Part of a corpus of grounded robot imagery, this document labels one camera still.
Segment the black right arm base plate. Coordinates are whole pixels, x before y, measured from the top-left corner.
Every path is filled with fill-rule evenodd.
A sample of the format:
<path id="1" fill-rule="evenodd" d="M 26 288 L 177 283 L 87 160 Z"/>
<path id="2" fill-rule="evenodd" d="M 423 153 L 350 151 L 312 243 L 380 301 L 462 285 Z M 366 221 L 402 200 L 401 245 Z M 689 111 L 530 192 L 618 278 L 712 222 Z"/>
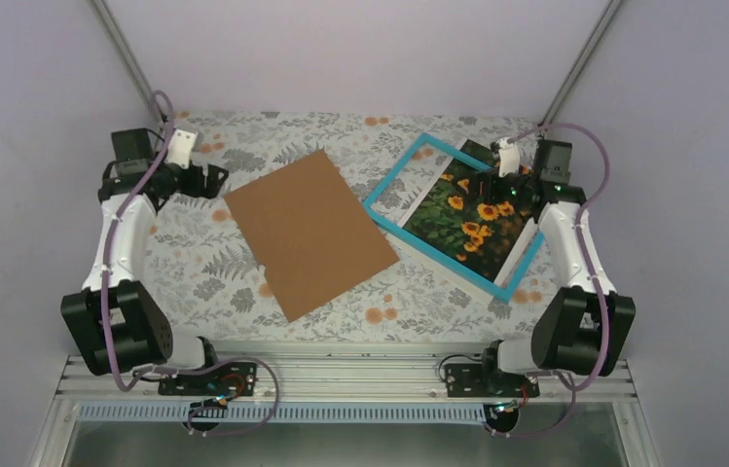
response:
<path id="1" fill-rule="evenodd" d="M 535 378 L 500 371 L 486 373 L 477 363 L 444 366 L 444 379 L 451 398 L 536 398 L 540 389 Z"/>

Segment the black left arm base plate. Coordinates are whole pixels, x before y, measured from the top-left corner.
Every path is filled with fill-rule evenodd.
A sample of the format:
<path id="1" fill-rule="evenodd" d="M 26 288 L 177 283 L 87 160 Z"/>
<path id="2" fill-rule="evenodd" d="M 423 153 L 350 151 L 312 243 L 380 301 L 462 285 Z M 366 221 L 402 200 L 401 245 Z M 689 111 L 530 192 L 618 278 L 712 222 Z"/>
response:
<path id="1" fill-rule="evenodd" d="M 258 370 L 256 363 L 238 361 L 206 375 L 180 375 L 163 379 L 158 393 L 162 396 L 202 398 L 252 396 Z"/>

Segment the sunflower photo print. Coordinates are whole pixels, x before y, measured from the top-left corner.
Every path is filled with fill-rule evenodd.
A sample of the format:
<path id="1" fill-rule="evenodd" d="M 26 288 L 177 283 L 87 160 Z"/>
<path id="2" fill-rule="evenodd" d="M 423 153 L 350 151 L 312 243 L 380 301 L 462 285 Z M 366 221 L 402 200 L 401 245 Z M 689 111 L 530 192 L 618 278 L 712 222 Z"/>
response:
<path id="1" fill-rule="evenodd" d="M 507 287 L 532 242 L 531 210 L 508 198 L 485 201 L 475 169 L 429 143 L 399 172 L 416 197 L 398 221 L 406 232 L 461 265 Z"/>

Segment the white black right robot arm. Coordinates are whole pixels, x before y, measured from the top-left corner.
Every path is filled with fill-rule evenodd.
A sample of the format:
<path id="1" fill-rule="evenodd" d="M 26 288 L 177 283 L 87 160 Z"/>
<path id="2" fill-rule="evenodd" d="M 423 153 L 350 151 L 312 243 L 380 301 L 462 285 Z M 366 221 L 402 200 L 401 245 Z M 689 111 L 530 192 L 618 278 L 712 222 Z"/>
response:
<path id="1" fill-rule="evenodd" d="M 615 367 L 636 316 L 604 272 L 589 228 L 588 198 L 570 184 L 572 146 L 538 142 L 531 171 L 488 170 L 477 178 L 478 199 L 529 212 L 546 241 L 560 288 L 527 339 L 493 342 L 482 354 L 481 388 L 501 396 L 516 375 L 568 371 L 606 377 Z"/>

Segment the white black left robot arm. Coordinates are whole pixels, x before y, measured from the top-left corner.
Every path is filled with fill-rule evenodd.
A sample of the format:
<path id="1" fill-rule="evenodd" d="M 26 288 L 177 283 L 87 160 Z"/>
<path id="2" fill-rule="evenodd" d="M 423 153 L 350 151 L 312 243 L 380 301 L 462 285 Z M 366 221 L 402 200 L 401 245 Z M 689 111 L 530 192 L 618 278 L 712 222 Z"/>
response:
<path id="1" fill-rule="evenodd" d="M 115 131 L 111 140 L 115 158 L 97 192 L 101 237 L 80 291 L 62 298 L 61 316 L 93 375 L 168 365 L 183 369 L 194 391 L 210 393 L 223 372 L 212 344 L 173 331 L 142 278 L 146 242 L 165 203 L 174 195 L 214 199 L 229 172 L 193 163 L 202 141 L 197 131 L 142 127 Z"/>

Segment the brown cardboard backing board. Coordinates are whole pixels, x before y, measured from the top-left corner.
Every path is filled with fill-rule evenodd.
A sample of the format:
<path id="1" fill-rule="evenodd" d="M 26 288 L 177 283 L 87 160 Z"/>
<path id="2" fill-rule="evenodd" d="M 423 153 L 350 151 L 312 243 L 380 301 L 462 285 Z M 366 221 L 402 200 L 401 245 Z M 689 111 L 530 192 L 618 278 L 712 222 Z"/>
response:
<path id="1" fill-rule="evenodd" d="M 322 150 L 229 191 L 225 201 L 290 322 L 398 261 Z"/>

